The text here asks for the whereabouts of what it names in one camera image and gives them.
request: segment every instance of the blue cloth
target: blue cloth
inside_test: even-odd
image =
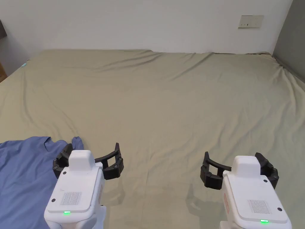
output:
[[[49,229],[44,211],[57,182],[52,164],[66,144],[50,137],[0,144],[0,228]],[[80,137],[72,145],[84,149]]]

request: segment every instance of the red label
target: red label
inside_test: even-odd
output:
[[[228,201],[227,201],[226,194],[224,194],[224,204],[225,204],[225,206],[226,206],[227,213],[229,214],[230,208],[229,208],[229,204],[228,204]]]

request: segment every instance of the speaker grille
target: speaker grille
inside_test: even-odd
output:
[[[271,214],[268,203],[264,200],[248,200],[252,213]]]
[[[65,192],[60,205],[78,205],[82,192]]]

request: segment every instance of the white wall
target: white wall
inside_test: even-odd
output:
[[[0,0],[11,74],[43,49],[273,52],[292,0]],[[237,29],[264,15],[260,29]]]

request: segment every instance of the gray wall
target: gray wall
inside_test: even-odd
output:
[[[273,55],[280,64],[305,80],[305,0],[293,0]]]

